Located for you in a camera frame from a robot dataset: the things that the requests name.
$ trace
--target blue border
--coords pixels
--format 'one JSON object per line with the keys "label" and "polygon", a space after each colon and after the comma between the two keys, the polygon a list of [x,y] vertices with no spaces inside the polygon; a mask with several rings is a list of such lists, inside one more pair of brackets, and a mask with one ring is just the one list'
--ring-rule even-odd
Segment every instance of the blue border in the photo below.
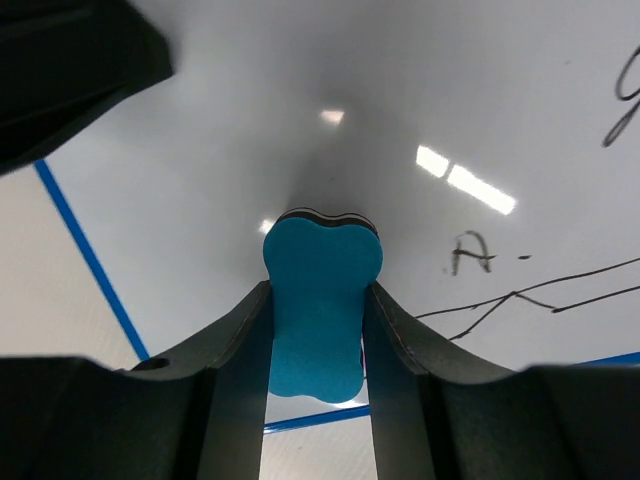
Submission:
{"label": "blue border", "polygon": [[[44,160],[39,160],[35,163],[35,169],[40,175],[40,179],[47,191],[49,192],[49,196],[53,200],[53,203],[58,208],[60,212],[60,216],[64,220],[64,223],[67,225],[71,236],[73,237],[78,249],[82,253],[85,261],[91,273],[93,273],[98,286],[102,290],[109,306],[113,310],[120,326],[124,330],[125,335],[129,339],[131,346],[135,350],[136,354],[140,358],[141,361],[144,361],[149,358],[149,352],[145,348],[138,332],[135,327],[131,323],[131,319],[129,315],[127,315],[124,306],[120,302],[118,295],[116,294],[109,278],[107,277],[106,272],[100,265],[96,254],[94,253],[87,237],[85,236],[80,224],[76,220],[73,215],[73,211],[71,207],[67,203],[58,183],[56,182],[49,166],[46,164]],[[640,364],[640,352],[635,353],[627,353],[624,355],[617,355],[615,357],[601,358],[598,360],[592,360],[589,362],[584,362],[582,365],[639,365]],[[342,420],[351,420],[353,418],[366,417],[371,414],[371,409],[369,405],[363,405],[361,407],[355,408],[346,408],[342,410],[334,410],[331,412],[320,413],[318,415],[310,415],[308,417],[300,417],[300,418],[291,418],[288,420],[282,420],[280,422],[272,422],[265,425],[264,433],[279,433],[286,432],[288,430],[296,430],[298,428],[306,428],[313,427],[316,425],[324,425],[327,423],[339,422]]]}
{"label": "blue border", "polygon": [[60,187],[58,186],[58,183],[56,182],[56,179],[54,178],[53,173],[51,173],[51,170],[49,169],[49,166],[46,164],[44,160],[38,160],[34,164],[34,166],[36,171],[38,172],[38,175],[40,175],[40,179],[42,180],[42,183],[44,183],[44,186],[49,192],[49,196],[51,197],[51,200],[53,200],[53,203],[58,208],[58,212],[60,212],[60,216],[62,217],[62,220],[64,220],[64,223],[67,225],[67,228],[69,229],[69,233],[71,233],[73,240],[76,242],[76,245],[80,250],[80,253],[82,253],[82,256],[84,257],[85,262],[87,262],[87,266],[91,270],[91,273],[93,273],[93,276],[96,279],[96,282],[98,282],[98,286],[100,287],[100,289],[102,290],[102,293],[107,299],[107,302],[111,307],[111,310],[113,310],[113,313],[118,319],[120,326],[122,327],[125,335],[129,339],[129,342],[131,343],[133,350],[136,352],[136,355],[138,355],[138,358],[140,360],[142,361],[147,360],[149,358],[149,352],[147,351],[144,344],[142,343],[142,340],[140,339],[138,332],[136,331],[135,327],[131,323],[131,319],[129,318],[129,315],[127,315],[127,311],[124,309],[124,306],[120,302],[118,295],[116,294],[115,290],[111,286],[111,282],[109,281],[109,278],[107,277],[106,272],[102,268],[102,265],[100,265],[100,262],[96,257],[96,254],[91,248],[91,245],[87,240],[87,237],[85,236],[84,232],[82,231],[82,228],[80,227],[80,224],[76,220],[76,217],[73,215],[73,211],[71,210],[71,207],[67,203],[67,200],[64,198],[64,195],[62,194],[62,190],[60,190]]}

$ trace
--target eraser felt pad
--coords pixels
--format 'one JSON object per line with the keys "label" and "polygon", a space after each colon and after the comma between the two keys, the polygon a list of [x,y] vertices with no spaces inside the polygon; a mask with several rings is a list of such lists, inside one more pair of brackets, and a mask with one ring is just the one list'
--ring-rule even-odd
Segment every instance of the eraser felt pad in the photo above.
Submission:
{"label": "eraser felt pad", "polygon": [[360,339],[365,291],[382,268],[369,229],[277,222],[264,241],[275,336],[269,391],[328,403],[353,399],[363,384]]}

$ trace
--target black object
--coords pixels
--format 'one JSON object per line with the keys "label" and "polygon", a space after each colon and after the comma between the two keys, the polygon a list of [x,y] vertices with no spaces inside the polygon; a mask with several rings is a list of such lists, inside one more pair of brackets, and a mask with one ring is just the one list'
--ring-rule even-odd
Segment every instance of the black object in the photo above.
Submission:
{"label": "black object", "polygon": [[[0,361],[0,478],[257,479],[273,317],[268,282],[178,346],[111,372]],[[378,284],[364,344],[380,480],[640,478],[640,373],[477,358]]]}
{"label": "black object", "polygon": [[167,42],[124,0],[0,2],[0,174],[172,74]]}

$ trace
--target whiteboard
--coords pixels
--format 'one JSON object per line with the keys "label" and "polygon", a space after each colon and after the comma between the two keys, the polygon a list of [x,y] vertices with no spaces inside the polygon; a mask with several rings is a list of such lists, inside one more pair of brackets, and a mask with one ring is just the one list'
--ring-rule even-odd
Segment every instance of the whiteboard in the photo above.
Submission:
{"label": "whiteboard", "polygon": [[[291,207],[370,218],[379,280],[414,315],[640,257],[640,119],[602,146],[640,101],[614,89],[640,4],[384,3],[139,2],[178,74],[49,164],[152,354],[266,278],[262,227]],[[623,83],[640,88],[640,60]],[[454,250],[479,251],[467,231],[490,272],[458,254],[453,275]],[[636,285],[640,262],[528,294],[562,307]],[[492,305],[422,320],[454,336]],[[640,291],[563,313],[510,298],[457,343],[516,369],[626,354],[639,308]],[[267,420],[332,408],[270,397]]]}

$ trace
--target scribble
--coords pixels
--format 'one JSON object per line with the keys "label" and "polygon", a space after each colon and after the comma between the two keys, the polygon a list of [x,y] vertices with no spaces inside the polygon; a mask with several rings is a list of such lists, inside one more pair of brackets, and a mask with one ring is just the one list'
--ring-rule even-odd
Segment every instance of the scribble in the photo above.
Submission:
{"label": "scribble", "polygon": [[426,317],[432,317],[434,315],[442,315],[442,314],[445,314],[445,313],[460,312],[460,311],[463,311],[463,310],[475,310],[476,308],[481,307],[483,305],[490,305],[492,303],[495,303],[495,305],[493,305],[489,309],[489,311],[487,311],[484,315],[482,315],[469,328],[467,328],[467,329],[463,330],[462,332],[460,332],[459,334],[454,335],[453,337],[449,338],[449,340],[459,340],[459,339],[467,336],[468,334],[470,334],[478,325],[480,325],[483,321],[485,321],[489,317],[489,315],[491,315],[493,312],[495,312],[500,306],[504,305],[507,302],[507,300],[509,300],[511,298],[514,298],[514,297],[515,298],[519,298],[521,300],[525,300],[525,301],[527,301],[529,303],[537,305],[538,307],[542,307],[542,308],[545,308],[547,310],[550,310],[551,313],[562,313],[562,312],[566,312],[567,310],[571,310],[573,308],[582,307],[582,306],[588,305],[590,303],[599,302],[599,301],[602,301],[602,300],[605,300],[605,299],[608,299],[608,298],[612,298],[612,297],[615,297],[615,296],[618,296],[618,295],[623,295],[625,293],[630,293],[630,292],[633,292],[633,291],[636,291],[636,290],[640,290],[640,285],[638,285],[638,286],[635,286],[635,287],[625,288],[623,290],[617,290],[615,292],[611,292],[611,293],[608,293],[606,295],[601,295],[599,297],[591,298],[591,299],[588,299],[588,300],[584,300],[582,302],[574,303],[574,304],[571,304],[571,305],[566,305],[566,306],[563,306],[563,307],[556,307],[556,306],[553,306],[553,305],[549,305],[549,304],[540,302],[538,300],[535,300],[535,299],[531,298],[528,295],[524,295],[525,292],[531,292],[533,290],[536,290],[536,289],[542,288],[542,287],[546,287],[548,285],[554,285],[554,284],[557,284],[557,283],[563,283],[563,282],[568,282],[568,281],[571,281],[571,280],[577,280],[577,279],[580,279],[580,278],[590,277],[590,276],[593,276],[593,275],[599,275],[601,273],[608,272],[608,271],[611,271],[611,270],[615,270],[617,268],[625,267],[627,265],[631,265],[631,264],[637,263],[637,262],[640,262],[640,257],[637,257],[637,258],[634,258],[634,259],[631,259],[631,260],[627,260],[625,262],[616,263],[615,265],[610,265],[608,267],[599,268],[597,270],[591,270],[591,271],[588,271],[588,272],[578,273],[578,274],[575,274],[575,275],[567,275],[567,276],[564,276],[564,277],[555,278],[553,280],[547,280],[545,282],[541,282],[541,283],[538,283],[536,285],[532,285],[530,287],[523,288],[521,290],[514,290],[514,291],[509,292],[509,293],[507,293],[505,295],[502,295],[502,296],[496,297],[496,298],[492,298],[490,300],[484,300],[482,302],[473,303],[473,304],[465,305],[465,306],[462,306],[462,307],[447,308],[447,309],[444,309],[444,310],[437,310],[437,311],[434,311],[434,312],[423,313],[422,315],[418,315],[415,318],[426,318]]}
{"label": "scribble", "polygon": [[[638,56],[640,56],[640,46],[638,46],[638,48],[634,50],[633,54],[631,55],[631,58],[629,58],[629,60],[627,60],[627,63],[625,63],[624,67],[622,67],[622,71],[620,72],[620,75],[618,75],[618,80],[616,80],[615,94],[616,94],[616,98],[621,102],[630,102],[631,100],[636,98],[638,95],[640,95],[640,87],[629,95],[625,95],[622,91],[622,86],[623,86],[622,84],[624,83],[624,80],[627,77],[627,74],[629,73],[629,70],[631,69],[633,62],[636,60]],[[604,140],[602,141],[603,147],[606,148],[611,146],[613,142],[615,142],[618,139],[620,134],[622,134],[624,129],[627,128],[627,125],[629,125],[629,123],[631,122],[635,114],[638,112],[639,108],[640,108],[640,100],[638,100],[638,102],[636,102],[636,104],[631,108],[631,110],[629,110],[620,120],[618,120],[618,122],[609,131],[607,136],[604,137]]]}
{"label": "scribble", "polygon": [[[481,254],[471,252],[462,248],[462,238],[465,236],[471,236],[478,241]],[[491,273],[491,260],[496,258],[495,255],[489,255],[489,249],[487,248],[487,242],[485,242],[482,235],[473,230],[467,230],[461,235],[456,237],[456,248],[451,252],[451,275],[454,277],[458,274],[458,266],[460,265],[460,257],[471,257],[478,260],[480,267],[487,273]]]}

